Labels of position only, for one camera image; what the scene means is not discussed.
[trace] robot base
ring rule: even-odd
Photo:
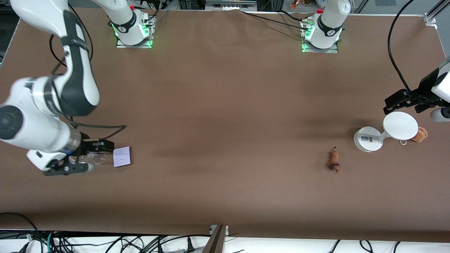
[[[152,48],[153,37],[155,34],[155,21],[156,21],[156,17],[154,17],[150,21],[150,27],[148,27],[148,30],[145,29],[145,32],[148,31],[150,35],[147,38],[145,38],[142,42],[140,42],[136,45],[126,45],[122,41],[117,39],[116,47],[117,48]]]
[[[307,27],[303,22],[300,22],[301,27]],[[338,53],[338,43],[335,42],[333,46],[327,49],[320,49],[311,44],[308,40],[305,39],[308,31],[301,31],[301,50],[302,52],[308,53],[324,53],[324,54],[337,54]]]
[[[359,150],[370,153],[377,151],[383,146],[383,140],[380,140],[380,136],[380,131],[373,127],[366,126],[355,133],[353,141]]]

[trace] white disc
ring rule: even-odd
[[[419,125],[413,116],[403,112],[393,112],[383,120],[383,129],[397,140],[409,140],[416,136]]]
[[[377,129],[366,126],[359,129],[353,136],[355,145],[364,152],[373,152],[383,146],[383,141],[379,140],[381,133]]]

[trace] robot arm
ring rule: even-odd
[[[401,89],[384,101],[386,107],[384,113],[389,113],[403,108],[414,106],[416,113],[421,113],[436,106],[442,107],[431,112],[431,118],[436,122],[450,121],[450,57],[439,68],[424,77],[419,87],[413,92],[415,97],[407,90]]]
[[[313,25],[305,38],[317,48],[330,48],[339,40],[342,25],[350,11],[348,0],[329,0],[323,13],[308,18],[312,19]]]
[[[31,162],[46,171],[81,143],[81,133],[59,116],[90,114],[99,104],[99,91],[82,26],[67,0],[14,0],[11,6],[25,22],[59,36],[65,52],[63,75],[21,78],[0,105],[0,139],[29,149]]]

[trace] brown table surface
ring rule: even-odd
[[[111,140],[131,146],[134,163],[45,177],[25,149],[0,142],[0,211],[43,230],[188,234],[228,224],[239,236],[450,241],[450,125],[403,109],[428,130],[423,143],[388,139],[372,154],[353,143],[361,127],[382,129],[384,99],[403,87],[387,54],[392,16],[349,16],[339,54],[314,54],[302,53],[297,29],[237,10],[170,11],[147,50],[116,49],[102,9],[78,12],[101,103],[76,120],[127,124]],[[20,22],[1,101],[16,79],[50,73],[48,38]],[[399,19],[392,48],[411,87],[445,58],[422,17]],[[334,146],[339,174],[324,166]],[[15,217],[1,224],[29,228]]]

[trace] metal bracket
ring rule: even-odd
[[[210,233],[212,232],[212,235],[202,253],[223,253],[225,237],[228,235],[228,226],[211,225],[209,231]]]
[[[93,166],[89,163],[71,164],[68,160],[69,156],[64,158],[62,165],[53,166],[51,169],[44,171],[45,176],[67,176],[74,173],[82,173],[92,170]]]
[[[433,18],[433,19],[429,20],[429,15],[427,13],[425,13],[423,15],[423,20],[425,21],[426,26],[429,26],[429,27],[436,26],[436,19]]]
[[[436,17],[450,5],[450,0],[440,0],[431,10],[423,15],[427,26],[436,26]]]

